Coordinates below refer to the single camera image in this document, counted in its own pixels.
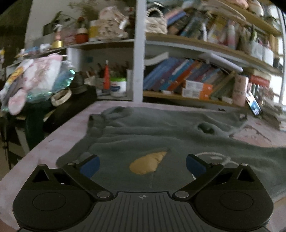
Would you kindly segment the grey sweater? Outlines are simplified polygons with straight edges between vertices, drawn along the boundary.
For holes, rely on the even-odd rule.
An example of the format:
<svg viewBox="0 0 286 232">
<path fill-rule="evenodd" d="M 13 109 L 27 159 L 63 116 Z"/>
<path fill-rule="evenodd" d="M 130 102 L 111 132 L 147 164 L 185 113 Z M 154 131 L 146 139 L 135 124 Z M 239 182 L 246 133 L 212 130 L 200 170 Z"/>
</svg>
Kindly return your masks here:
<svg viewBox="0 0 286 232">
<path fill-rule="evenodd" d="M 277 200 L 285 196 L 285 148 L 263 148 L 231 138 L 247 119 L 239 112 L 113 107 L 90 115 L 85 136 L 56 165 L 97 155 L 100 168 L 91 179 L 112 193 L 173 193 L 193 180 L 186 157 L 194 154 L 228 168 L 247 163 Z"/>
</svg>

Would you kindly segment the plastic bag of clothes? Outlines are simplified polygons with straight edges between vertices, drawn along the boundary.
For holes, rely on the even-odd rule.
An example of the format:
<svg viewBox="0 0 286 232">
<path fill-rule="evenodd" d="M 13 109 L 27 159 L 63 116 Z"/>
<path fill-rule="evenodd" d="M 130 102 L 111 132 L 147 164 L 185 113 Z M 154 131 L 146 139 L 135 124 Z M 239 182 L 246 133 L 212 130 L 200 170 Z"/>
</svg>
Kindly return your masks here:
<svg viewBox="0 0 286 232">
<path fill-rule="evenodd" d="M 67 89 L 75 73 L 71 62 L 58 53 L 22 61 L 1 89 L 1 112 L 18 115 L 25 104 L 48 100 Z"/>
</svg>

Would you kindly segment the pink checkered table mat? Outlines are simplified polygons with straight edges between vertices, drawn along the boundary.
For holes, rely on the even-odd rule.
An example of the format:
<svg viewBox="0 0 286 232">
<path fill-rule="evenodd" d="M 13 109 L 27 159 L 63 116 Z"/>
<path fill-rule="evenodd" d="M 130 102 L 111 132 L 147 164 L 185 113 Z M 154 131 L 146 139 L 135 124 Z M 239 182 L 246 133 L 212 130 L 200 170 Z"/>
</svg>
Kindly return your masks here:
<svg viewBox="0 0 286 232">
<path fill-rule="evenodd" d="M 1 180 L 1 231 L 18 230 L 19 226 L 12 213 L 12 204 L 33 169 L 42 163 L 54 168 L 57 158 L 69 151 L 85 135 L 89 115 L 100 114 L 102 111 L 116 106 L 146 107 L 170 111 L 197 111 L 197 108 L 194 107 L 152 103 L 137 104 L 110 100 L 91 104 L 51 133 Z M 250 131 L 242 130 L 235 133 L 234 137 L 236 139 L 262 147 L 285 146 L 285 132 L 280 132 L 266 122 L 253 117 L 249 117 L 247 125 L 251 126 Z"/>
</svg>

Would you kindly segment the white power adapter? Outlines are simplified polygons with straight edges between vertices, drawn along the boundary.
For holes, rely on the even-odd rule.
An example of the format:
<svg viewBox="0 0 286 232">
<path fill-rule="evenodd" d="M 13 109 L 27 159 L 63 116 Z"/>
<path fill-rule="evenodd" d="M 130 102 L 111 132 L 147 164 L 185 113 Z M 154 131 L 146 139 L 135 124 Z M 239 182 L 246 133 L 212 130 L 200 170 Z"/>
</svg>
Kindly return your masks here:
<svg viewBox="0 0 286 232">
<path fill-rule="evenodd" d="M 226 102 L 228 104 L 233 104 L 233 99 L 229 97 L 222 96 L 221 101 Z"/>
</svg>

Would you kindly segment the white wristwatch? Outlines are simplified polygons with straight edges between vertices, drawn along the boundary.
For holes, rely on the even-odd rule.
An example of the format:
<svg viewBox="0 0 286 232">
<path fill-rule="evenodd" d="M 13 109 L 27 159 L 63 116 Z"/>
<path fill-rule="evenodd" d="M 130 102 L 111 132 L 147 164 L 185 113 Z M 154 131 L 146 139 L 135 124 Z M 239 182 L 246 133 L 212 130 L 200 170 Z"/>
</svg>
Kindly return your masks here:
<svg viewBox="0 0 286 232">
<path fill-rule="evenodd" d="M 70 89 L 61 90 L 51 97 L 51 103 L 54 107 L 58 107 L 68 101 L 71 95 L 72 92 Z"/>
</svg>

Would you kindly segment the lower orange white box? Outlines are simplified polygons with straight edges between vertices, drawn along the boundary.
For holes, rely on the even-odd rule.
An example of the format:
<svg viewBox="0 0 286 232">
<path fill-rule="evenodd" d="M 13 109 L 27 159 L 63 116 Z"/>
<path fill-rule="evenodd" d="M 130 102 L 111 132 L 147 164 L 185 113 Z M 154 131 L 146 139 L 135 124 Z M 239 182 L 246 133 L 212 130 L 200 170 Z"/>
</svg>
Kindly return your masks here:
<svg viewBox="0 0 286 232">
<path fill-rule="evenodd" d="M 181 96 L 185 98 L 208 100 L 211 95 L 211 90 L 197 90 L 182 88 Z"/>
</svg>

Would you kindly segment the orange white box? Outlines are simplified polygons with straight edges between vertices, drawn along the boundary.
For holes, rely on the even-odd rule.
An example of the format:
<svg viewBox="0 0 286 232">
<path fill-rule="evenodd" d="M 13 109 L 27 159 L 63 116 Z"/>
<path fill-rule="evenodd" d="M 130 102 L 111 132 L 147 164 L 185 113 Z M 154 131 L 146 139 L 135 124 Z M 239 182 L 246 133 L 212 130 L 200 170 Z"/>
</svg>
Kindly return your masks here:
<svg viewBox="0 0 286 232">
<path fill-rule="evenodd" d="M 190 81 L 190 80 L 185 80 L 183 87 L 186 89 L 196 89 L 199 91 L 203 91 L 203 90 L 212 91 L 213 90 L 213 85 L 211 84 Z"/>
<path fill-rule="evenodd" d="M 185 98 L 208 100 L 211 95 L 211 90 L 197 90 L 182 88 L 181 96 Z"/>
</svg>

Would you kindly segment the upper orange white box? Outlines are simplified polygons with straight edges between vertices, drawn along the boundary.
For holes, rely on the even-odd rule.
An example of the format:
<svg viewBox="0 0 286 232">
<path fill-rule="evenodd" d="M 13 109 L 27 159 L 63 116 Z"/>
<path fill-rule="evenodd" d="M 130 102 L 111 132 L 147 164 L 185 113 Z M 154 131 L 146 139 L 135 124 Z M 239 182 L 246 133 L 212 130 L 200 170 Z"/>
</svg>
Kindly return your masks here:
<svg viewBox="0 0 286 232">
<path fill-rule="evenodd" d="M 190 81 L 190 80 L 185 80 L 183 87 L 186 89 L 196 89 L 199 91 L 203 91 L 203 90 L 212 91 L 213 90 L 213 85 L 211 84 Z"/>
</svg>

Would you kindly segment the smartphone with lit screen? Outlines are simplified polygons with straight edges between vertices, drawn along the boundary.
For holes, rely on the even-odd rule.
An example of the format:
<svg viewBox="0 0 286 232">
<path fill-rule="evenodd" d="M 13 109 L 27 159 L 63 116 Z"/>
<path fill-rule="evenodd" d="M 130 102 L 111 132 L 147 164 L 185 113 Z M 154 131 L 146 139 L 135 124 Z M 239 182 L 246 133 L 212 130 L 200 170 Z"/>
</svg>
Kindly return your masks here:
<svg viewBox="0 0 286 232">
<path fill-rule="evenodd" d="M 262 114 L 261 107 L 259 106 L 258 102 L 256 101 L 250 90 L 246 92 L 246 102 L 255 117 L 258 117 Z"/>
</svg>

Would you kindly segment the stack of magazines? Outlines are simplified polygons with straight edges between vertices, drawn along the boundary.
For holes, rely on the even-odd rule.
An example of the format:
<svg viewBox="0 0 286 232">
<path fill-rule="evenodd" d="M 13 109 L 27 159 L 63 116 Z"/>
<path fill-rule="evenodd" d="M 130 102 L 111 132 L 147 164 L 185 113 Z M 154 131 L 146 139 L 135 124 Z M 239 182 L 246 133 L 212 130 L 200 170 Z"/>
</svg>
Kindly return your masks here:
<svg viewBox="0 0 286 232">
<path fill-rule="evenodd" d="M 285 105 L 263 97 L 262 117 L 276 129 L 285 132 Z"/>
</svg>

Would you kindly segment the orange red tassel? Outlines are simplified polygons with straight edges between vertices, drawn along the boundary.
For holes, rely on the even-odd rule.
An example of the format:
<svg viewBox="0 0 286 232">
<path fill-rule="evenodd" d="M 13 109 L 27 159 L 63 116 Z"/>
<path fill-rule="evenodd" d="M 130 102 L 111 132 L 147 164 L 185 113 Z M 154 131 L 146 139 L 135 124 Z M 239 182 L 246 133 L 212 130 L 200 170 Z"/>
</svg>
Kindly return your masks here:
<svg viewBox="0 0 286 232">
<path fill-rule="evenodd" d="M 106 60 L 106 62 L 105 62 L 103 88 L 105 90 L 110 89 L 110 70 L 109 70 L 109 61 L 108 60 Z"/>
</svg>

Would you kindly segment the white green pen can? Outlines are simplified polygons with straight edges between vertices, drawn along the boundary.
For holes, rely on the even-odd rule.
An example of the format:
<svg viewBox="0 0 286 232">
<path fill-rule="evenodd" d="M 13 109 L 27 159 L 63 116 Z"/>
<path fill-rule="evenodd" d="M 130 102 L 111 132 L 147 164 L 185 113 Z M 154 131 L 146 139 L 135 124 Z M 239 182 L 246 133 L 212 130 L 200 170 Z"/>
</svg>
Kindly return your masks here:
<svg viewBox="0 0 286 232">
<path fill-rule="evenodd" d="M 110 95 L 116 98 L 125 97 L 127 94 L 127 79 L 115 78 L 110 79 Z"/>
</svg>

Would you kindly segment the pink cartoon cup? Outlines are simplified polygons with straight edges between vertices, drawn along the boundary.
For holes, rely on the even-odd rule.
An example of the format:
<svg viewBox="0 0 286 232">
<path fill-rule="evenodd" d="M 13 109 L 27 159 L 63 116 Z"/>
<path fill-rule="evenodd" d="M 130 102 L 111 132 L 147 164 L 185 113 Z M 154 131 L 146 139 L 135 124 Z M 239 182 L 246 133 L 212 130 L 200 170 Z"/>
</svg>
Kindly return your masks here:
<svg viewBox="0 0 286 232">
<path fill-rule="evenodd" d="M 245 106 L 248 82 L 249 78 L 247 76 L 236 75 L 232 93 L 232 100 L 234 105 L 241 107 Z"/>
</svg>

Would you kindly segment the row of leaning books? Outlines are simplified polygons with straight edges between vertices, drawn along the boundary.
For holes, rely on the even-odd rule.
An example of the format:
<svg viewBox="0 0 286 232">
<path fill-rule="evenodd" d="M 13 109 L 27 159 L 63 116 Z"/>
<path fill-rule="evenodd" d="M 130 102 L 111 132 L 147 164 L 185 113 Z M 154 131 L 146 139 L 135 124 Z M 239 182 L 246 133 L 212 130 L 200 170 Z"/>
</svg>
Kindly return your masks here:
<svg viewBox="0 0 286 232">
<path fill-rule="evenodd" d="M 146 67 L 143 91 L 180 95 L 185 80 L 213 85 L 209 99 L 221 99 L 233 89 L 236 71 L 203 60 L 169 57 Z"/>
</svg>

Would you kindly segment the white wooden bookshelf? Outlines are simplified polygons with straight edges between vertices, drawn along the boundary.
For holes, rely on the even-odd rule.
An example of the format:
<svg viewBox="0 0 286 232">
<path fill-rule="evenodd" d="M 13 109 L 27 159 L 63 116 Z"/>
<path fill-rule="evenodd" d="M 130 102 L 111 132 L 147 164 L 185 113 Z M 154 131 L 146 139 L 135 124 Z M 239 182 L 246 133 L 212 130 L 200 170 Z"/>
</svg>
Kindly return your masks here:
<svg viewBox="0 0 286 232">
<path fill-rule="evenodd" d="M 149 97 L 152 95 L 151 92 L 142 90 L 144 68 L 147 65 L 147 62 L 144 60 L 147 48 L 153 48 L 153 53 L 168 51 L 172 55 L 177 54 L 193 59 L 198 59 L 207 54 L 215 54 L 240 67 L 251 67 L 285 78 L 285 71 L 280 72 L 278 69 L 242 51 L 192 38 L 146 33 L 144 31 L 146 27 L 145 14 L 146 1 L 136 1 L 135 37 L 133 39 L 72 44 L 70 46 L 48 50 L 45 53 L 39 54 L 39 56 L 43 57 L 52 53 L 60 53 L 67 57 L 76 71 L 79 71 L 83 68 L 83 56 L 86 55 L 89 50 L 131 48 L 133 50 L 132 88 L 129 91 L 130 96 L 125 97 L 125 100 L 131 100 L 136 103 L 142 102 L 144 96 Z"/>
</svg>

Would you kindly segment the floral ceramic teapot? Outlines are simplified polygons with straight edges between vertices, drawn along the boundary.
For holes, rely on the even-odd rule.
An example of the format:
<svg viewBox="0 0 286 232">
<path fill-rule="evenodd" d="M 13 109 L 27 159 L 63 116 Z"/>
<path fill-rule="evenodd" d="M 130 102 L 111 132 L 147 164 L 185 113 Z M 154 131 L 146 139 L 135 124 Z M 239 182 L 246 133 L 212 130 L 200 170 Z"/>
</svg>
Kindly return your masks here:
<svg viewBox="0 0 286 232">
<path fill-rule="evenodd" d="M 129 34 L 125 31 L 125 28 L 128 25 L 129 18 L 122 14 L 116 6 L 106 7 L 99 13 L 97 39 L 101 41 L 127 39 Z"/>
</svg>

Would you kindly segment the white quilted handbag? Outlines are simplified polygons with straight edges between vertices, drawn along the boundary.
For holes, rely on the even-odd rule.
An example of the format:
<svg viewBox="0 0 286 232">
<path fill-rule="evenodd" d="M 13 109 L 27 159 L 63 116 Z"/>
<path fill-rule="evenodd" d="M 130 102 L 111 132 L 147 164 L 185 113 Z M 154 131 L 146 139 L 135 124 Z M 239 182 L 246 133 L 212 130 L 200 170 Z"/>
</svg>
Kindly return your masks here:
<svg viewBox="0 0 286 232">
<path fill-rule="evenodd" d="M 150 16 L 154 12 L 158 14 L 157 17 Z M 161 10 L 159 10 L 158 8 L 149 8 L 148 10 L 146 10 L 145 23 L 146 23 L 146 28 L 144 31 L 146 33 L 155 33 L 155 34 L 168 33 L 167 20 L 164 17 Z"/>
</svg>

